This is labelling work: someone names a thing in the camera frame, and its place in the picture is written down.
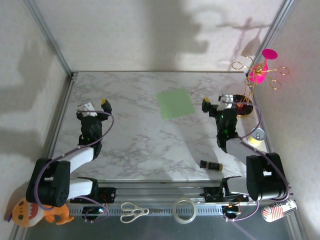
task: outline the green paper square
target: green paper square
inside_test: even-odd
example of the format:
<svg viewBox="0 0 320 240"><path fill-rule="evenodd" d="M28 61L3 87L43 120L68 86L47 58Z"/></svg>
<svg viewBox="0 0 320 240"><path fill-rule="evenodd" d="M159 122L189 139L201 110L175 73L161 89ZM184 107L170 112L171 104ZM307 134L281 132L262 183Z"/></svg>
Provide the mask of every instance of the green paper square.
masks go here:
<svg viewBox="0 0 320 240"><path fill-rule="evenodd" d="M164 120L174 119L196 112L189 93L185 88L159 92L155 96Z"/></svg>

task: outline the white marble surface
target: white marble surface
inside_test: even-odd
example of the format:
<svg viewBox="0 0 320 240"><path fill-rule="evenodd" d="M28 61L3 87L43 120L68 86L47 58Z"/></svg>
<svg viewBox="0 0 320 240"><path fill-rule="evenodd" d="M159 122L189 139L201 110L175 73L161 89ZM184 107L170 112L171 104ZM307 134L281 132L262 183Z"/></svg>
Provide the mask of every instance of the white marble surface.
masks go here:
<svg viewBox="0 0 320 240"><path fill-rule="evenodd" d="M216 123L201 110L204 97L216 103L219 94L243 94L244 73L80 72L72 89L54 155L74 148L81 134L77 105L91 100L101 110L112 106L115 124L103 139L97 159L72 173L101 180L219 180L246 174L246 167L216 143ZM163 120L156 93L186 88L196 113ZM111 119L103 122L103 131ZM257 124L251 114L238 118L240 136ZM200 160L219 162L223 171L199 168Z"/></svg>

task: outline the scissors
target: scissors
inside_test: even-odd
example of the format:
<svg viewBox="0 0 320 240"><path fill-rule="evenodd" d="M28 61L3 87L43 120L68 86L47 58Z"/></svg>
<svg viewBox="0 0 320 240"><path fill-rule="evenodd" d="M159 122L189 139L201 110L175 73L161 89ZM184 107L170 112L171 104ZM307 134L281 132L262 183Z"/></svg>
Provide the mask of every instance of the scissors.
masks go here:
<svg viewBox="0 0 320 240"><path fill-rule="evenodd" d="M160 213L160 212L164 211L164 209L139 207L139 206L137 206L137 205L135 205L135 204L133 204L132 202L129 202L129 201L126 201L126 202L121 204L121 210L124 213L121 215L120 221L123 222L124 224L131 223L134 220L136 220L137 218L139 218L141 216L144 216L144 215L147 215L150 212L151 213ZM124 221L123 220L123 218L130 217L130 216L133 216L133 218L131 220L128 220L128 221Z"/></svg>

